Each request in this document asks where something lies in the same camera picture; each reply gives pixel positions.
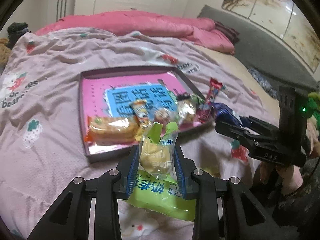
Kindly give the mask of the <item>operator right hand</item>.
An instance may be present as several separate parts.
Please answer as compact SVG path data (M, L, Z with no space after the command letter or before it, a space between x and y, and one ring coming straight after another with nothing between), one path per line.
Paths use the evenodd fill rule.
M282 167L271 163L260 163L260 181L272 186L281 180L281 194L287 196L294 193L303 185L303 178L299 167L290 165Z

